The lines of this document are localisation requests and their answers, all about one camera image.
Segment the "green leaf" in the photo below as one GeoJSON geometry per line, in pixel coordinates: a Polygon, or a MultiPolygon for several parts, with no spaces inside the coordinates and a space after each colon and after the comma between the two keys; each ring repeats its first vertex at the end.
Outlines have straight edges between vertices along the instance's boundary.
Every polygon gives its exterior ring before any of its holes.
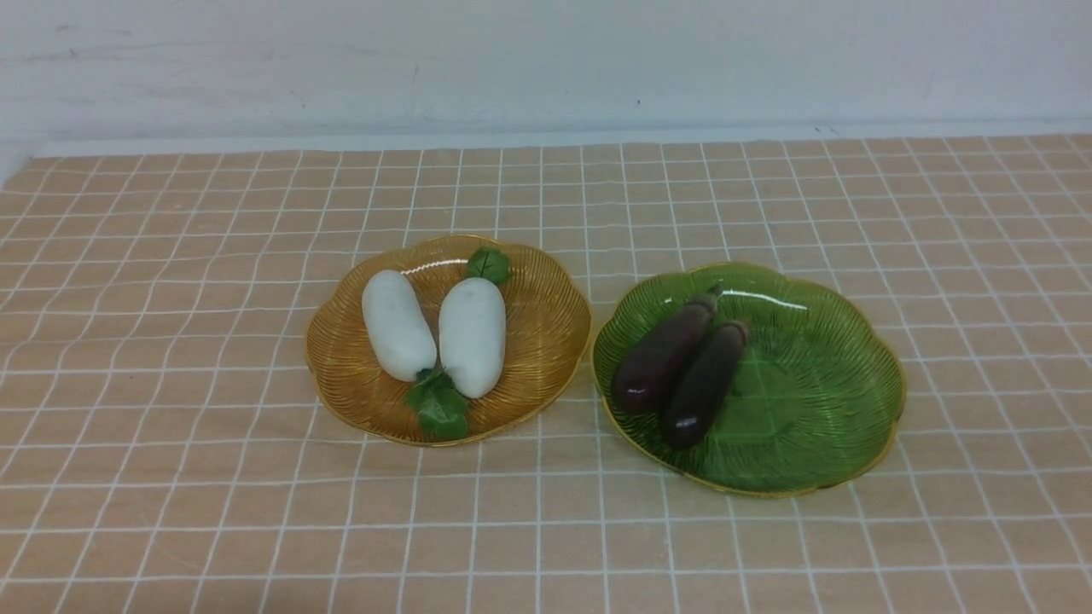
{"type": "Polygon", "coordinates": [[[470,402],[455,390],[443,369],[417,375],[417,382],[406,392],[405,402],[417,413],[420,428],[436,439],[462,439],[470,433],[466,411],[470,402]]]}
{"type": "Polygon", "coordinates": [[[485,278],[496,285],[508,279],[508,257],[499,249],[482,247],[466,262],[467,278],[485,278]]]}

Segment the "yellow plate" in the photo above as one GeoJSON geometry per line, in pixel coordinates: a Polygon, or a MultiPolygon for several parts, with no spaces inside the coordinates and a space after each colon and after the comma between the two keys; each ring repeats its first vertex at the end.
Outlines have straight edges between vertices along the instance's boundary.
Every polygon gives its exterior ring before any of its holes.
{"type": "Polygon", "coordinates": [[[311,319],[307,366],[323,404],[351,426],[402,444],[453,446],[495,435],[549,406],[575,377],[591,329],[591,305],[545,251],[449,235],[387,251],[349,271],[311,319]],[[500,249],[511,261],[510,276],[500,285],[508,312],[505,370],[496,388],[471,401],[470,435],[435,441],[402,401],[410,385],[380,368],[364,328],[360,294],[379,271],[405,273],[435,334],[443,297],[464,279],[466,260],[483,246],[500,249]]]}

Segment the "white wall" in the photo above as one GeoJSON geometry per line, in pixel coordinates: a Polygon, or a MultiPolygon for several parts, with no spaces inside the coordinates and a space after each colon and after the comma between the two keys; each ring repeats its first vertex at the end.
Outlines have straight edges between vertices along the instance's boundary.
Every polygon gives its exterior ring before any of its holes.
{"type": "Polygon", "coordinates": [[[1087,0],[0,2],[0,140],[1092,116],[1087,0]]]}

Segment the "wall baseboard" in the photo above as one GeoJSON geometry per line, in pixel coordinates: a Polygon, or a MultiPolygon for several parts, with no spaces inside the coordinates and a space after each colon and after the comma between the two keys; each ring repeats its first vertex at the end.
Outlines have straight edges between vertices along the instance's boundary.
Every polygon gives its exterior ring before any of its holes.
{"type": "Polygon", "coordinates": [[[35,155],[143,155],[161,153],[237,153],[249,151],[377,151],[423,149],[476,149],[520,146],[573,146],[603,143],[749,142],[762,140],[807,141],[830,139],[882,139],[891,137],[1005,137],[1058,133],[1092,133],[1092,117],[1026,121],[949,121],[904,123],[846,123],[838,126],[748,126],[710,128],[614,129],[601,131],[559,130],[494,133],[405,133],[317,135],[284,138],[149,139],[54,141],[41,144],[35,155]]]}
{"type": "Polygon", "coordinates": [[[39,151],[40,146],[35,143],[0,141],[0,186],[32,157],[39,155],[39,151]]]}

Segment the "green plate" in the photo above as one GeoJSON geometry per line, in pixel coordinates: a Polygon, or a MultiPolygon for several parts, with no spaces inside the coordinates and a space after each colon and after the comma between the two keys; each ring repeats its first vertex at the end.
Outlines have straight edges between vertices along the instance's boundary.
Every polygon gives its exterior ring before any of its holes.
{"type": "Polygon", "coordinates": [[[890,449],[906,400],[901,363],[852,303],[743,262],[637,284],[592,352],[596,386],[621,435],[669,469],[733,494],[796,496],[862,475],[890,449]],[[745,320],[750,341],[717,422],[701,444],[677,452],[655,414],[616,410],[610,379],[656,323],[717,283],[721,317],[745,320]]]}

